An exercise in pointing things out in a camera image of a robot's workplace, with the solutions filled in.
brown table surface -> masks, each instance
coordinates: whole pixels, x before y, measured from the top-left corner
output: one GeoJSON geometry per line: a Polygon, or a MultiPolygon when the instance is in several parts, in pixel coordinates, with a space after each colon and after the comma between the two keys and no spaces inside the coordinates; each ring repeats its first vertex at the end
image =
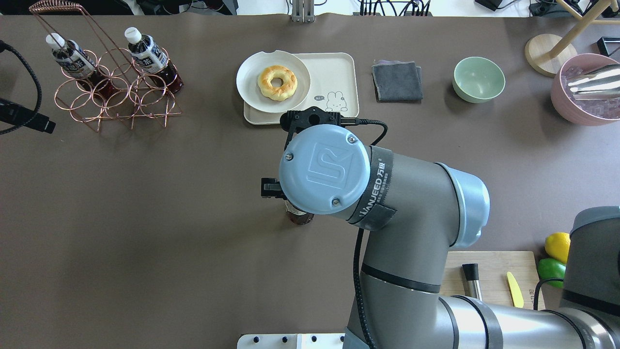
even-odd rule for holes
{"type": "MultiPolygon", "coordinates": [[[[79,17],[47,17],[61,34],[101,53],[79,17]]],[[[285,15],[96,17],[118,42],[132,25],[179,67],[184,113],[161,129],[114,121],[101,134],[56,108],[63,77],[31,16],[0,16],[0,39],[30,62],[43,86],[52,135],[0,137],[0,304],[4,348],[234,348],[242,333],[340,332],[353,299],[354,227],[332,217],[288,222],[261,199],[277,176],[286,134],[242,116],[239,65],[255,52],[347,52],[355,59],[360,117],[390,126],[397,153],[474,173],[491,212],[471,250],[532,250],[570,230],[575,214],[617,205],[620,123],[567,122],[551,79],[529,67],[526,41],[564,35],[571,19],[369,18],[285,15]],[[469,104],[451,87],[455,64],[479,55],[504,71],[494,101],[469,104]],[[374,60],[415,60],[422,103],[381,104],[374,60]]],[[[596,52],[618,27],[591,26],[575,41],[596,52]]],[[[0,96],[32,107],[32,82],[3,53],[0,96]]],[[[370,143],[378,127],[353,130],[370,143]]]]}

white plate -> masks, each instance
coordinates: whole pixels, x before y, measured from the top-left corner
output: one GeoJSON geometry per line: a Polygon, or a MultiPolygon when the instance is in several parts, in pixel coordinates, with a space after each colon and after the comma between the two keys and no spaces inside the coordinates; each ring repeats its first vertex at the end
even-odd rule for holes
{"type": "Polygon", "coordinates": [[[254,109],[264,112],[284,113],[300,105],[310,91],[310,72],[297,57],[284,51],[258,52],[248,57],[237,71],[237,90],[241,98],[254,109]],[[260,92],[259,75],[272,65],[283,65],[297,76],[297,90],[292,97],[279,102],[260,92]]]}

pink bowl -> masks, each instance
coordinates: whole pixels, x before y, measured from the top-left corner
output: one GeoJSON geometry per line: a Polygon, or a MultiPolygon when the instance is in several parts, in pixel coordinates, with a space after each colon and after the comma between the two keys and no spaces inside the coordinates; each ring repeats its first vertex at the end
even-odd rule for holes
{"type": "Polygon", "coordinates": [[[562,82],[560,80],[560,75],[566,74],[566,71],[571,66],[578,66],[587,73],[594,69],[601,68],[602,66],[617,63],[618,62],[609,57],[597,55],[595,53],[583,53],[567,60],[566,63],[562,65],[558,74],[556,74],[556,77],[553,79],[553,84],[551,85],[551,102],[553,102],[553,106],[557,112],[570,122],[586,126],[605,125],[618,121],[618,119],[605,119],[604,117],[596,116],[581,110],[581,108],[570,100],[569,95],[562,88],[562,82]]]}

beige tray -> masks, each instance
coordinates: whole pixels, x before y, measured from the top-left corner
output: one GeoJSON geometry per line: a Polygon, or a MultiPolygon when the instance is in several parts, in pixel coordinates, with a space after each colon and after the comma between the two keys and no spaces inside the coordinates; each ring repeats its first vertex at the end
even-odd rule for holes
{"type": "MultiPolygon", "coordinates": [[[[360,105],[355,79],[355,62],[344,52],[295,54],[310,71],[310,91],[296,108],[316,106],[324,111],[339,112],[344,117],[357,117],[360,105]]],[[[243,116],[252,125],[280,123],[281,113],[258,111],[243,102],[243,116]]]]}

green bowl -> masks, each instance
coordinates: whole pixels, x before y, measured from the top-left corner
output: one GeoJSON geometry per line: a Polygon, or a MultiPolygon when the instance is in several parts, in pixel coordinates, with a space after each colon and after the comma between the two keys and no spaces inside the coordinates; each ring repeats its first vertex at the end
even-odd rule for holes
{"type": "Polygon", "coordinates": [[[506,78],[492,61],[484,57],[467,57],[454,67],[452,86],[465,101],[484,103],[502,93],[506,78]]]}

